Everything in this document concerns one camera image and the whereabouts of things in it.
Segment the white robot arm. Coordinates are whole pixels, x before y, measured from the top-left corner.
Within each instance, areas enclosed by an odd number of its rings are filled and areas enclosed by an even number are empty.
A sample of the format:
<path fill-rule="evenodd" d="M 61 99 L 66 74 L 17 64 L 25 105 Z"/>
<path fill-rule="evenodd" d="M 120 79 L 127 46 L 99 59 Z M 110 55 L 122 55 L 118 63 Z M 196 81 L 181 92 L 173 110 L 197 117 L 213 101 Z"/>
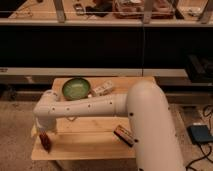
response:
<path fill-rule="evenodd" d="M 40 130 L 53 130 L 60 117 L 128 117 L 138 171 L 186 171 L 167 98 L 153 82 L 140 80 L 124 94 L 75 101 L 59 101 L 55 91 L 47 90 L 34 116 Z"/>

